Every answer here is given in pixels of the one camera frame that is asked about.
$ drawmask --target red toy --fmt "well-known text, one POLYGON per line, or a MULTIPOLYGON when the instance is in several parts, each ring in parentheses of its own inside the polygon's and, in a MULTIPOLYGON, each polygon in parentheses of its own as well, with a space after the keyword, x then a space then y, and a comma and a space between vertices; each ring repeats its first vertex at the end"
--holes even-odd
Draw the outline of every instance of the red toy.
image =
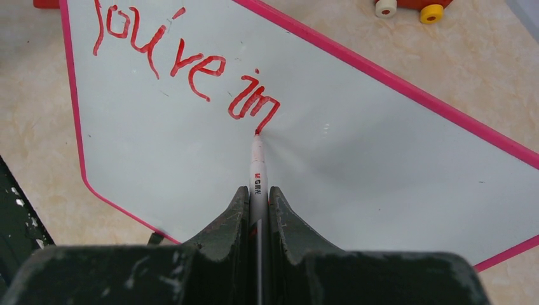
POLYGON ((453 0, 374 0, 376 16, 390 18, 399 8, 420 11, 420 20, 424 24, 434 24, 442 20, 444 9, 453 0))
POLYGON ((35 8, 60 8, 60 0, 34 0, 35 8))

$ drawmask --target white wheel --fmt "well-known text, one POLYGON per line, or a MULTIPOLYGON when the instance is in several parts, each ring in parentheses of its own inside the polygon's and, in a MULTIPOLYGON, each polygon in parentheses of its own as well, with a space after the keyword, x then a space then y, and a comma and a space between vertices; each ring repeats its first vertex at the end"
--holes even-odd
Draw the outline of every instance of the white wheel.
POLYGON ((397 0, 379 0, 376 3, 376 16, 390 18, 397 12, 397 0))

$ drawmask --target tiled floor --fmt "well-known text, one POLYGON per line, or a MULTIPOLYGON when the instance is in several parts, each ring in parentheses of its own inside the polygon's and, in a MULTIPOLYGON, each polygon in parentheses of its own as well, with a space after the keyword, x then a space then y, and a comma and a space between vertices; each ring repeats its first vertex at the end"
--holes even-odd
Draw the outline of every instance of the tiled floor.
MULTIPOLYGON (((539 151, 539 44, 503 0, 455 0, 436 25, 372 0, 267 0, 504 135, 539 151)), ((0 154, 58 244, 145 243, 150 230, 80 178, 59 11, 0 12, 0 154)), ((495 304, 536 304, 539 247, 481 273, 495 304)))

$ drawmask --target toy wheel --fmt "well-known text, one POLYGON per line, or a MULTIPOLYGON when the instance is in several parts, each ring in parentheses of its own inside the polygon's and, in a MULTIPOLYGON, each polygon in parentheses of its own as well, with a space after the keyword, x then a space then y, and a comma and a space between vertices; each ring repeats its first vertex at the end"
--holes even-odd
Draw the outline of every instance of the toy wheel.
POLYGON ((421 10, 420 20, 423 24, 434 24, 444 16, 444 7, 439 4, 425 6, 421 10))
POLYGON ((390 18, 397 12, 397 0, 379 0, 375 10, 376 16, 390 18))

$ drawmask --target black object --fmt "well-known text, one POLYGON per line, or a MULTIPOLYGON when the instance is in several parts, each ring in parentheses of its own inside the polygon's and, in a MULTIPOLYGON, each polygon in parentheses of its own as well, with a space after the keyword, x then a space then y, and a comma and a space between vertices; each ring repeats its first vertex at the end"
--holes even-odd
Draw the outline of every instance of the black object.
MULTIPOLYGON (((247 304, 249 193, 179 246, 49 247, 2 305, 247 304)), ((275 304, 489 304, 474 269, 445 253, 346 252, 269 194, 275 304)))
POLYGON ((0 297, 35 250, 54 242, 0 156, 0 297))

